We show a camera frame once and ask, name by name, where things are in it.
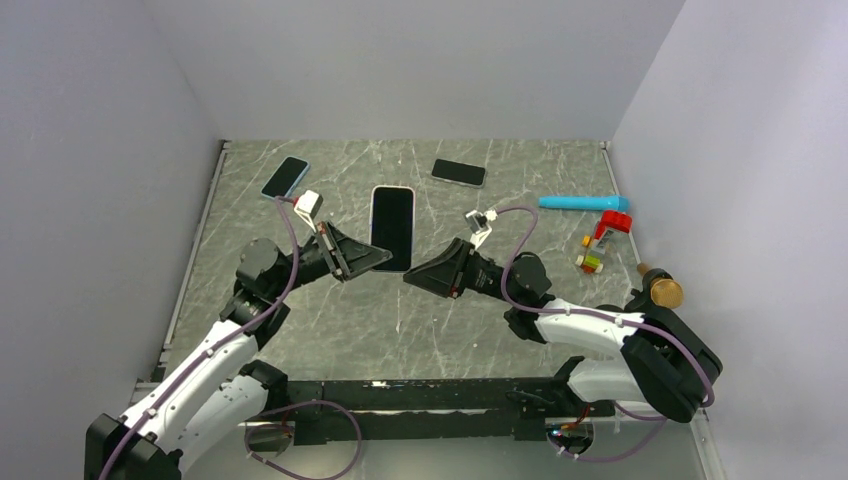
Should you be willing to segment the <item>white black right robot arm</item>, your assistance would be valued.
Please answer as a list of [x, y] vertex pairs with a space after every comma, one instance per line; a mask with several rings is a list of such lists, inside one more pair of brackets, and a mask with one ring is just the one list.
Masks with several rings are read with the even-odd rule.
[[404, 274], [405, 283], [457, 299], [471, 290], [509, 304], [504, 318], [520, 339], [575, 345], [599, 354], [570, 358], [551, 390], [562, 414], [578, 414], [598, 401], [639, 402], [664, 418], [688, 423], [715, 400], [723, 365], [706, 344], [668, 308], [590, 308], [550, 294], [542, 260], [522, 252], [498, 265], [459, 238], [434, 259]]

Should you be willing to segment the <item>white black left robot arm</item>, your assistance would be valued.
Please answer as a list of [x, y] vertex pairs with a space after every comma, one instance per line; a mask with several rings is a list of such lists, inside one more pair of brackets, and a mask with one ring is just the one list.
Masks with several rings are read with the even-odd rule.
[[326, 275], [352, 280], [390, 260], [331, 222], [289, 255], [267, 238], [241, 252], [234, 294], [197, 347], [152, 392], [86, 432], [87, 479], [180, 479], [239, 423], [279, 417], [288, 377], [256, 359], [288, 316], [281, 294]]

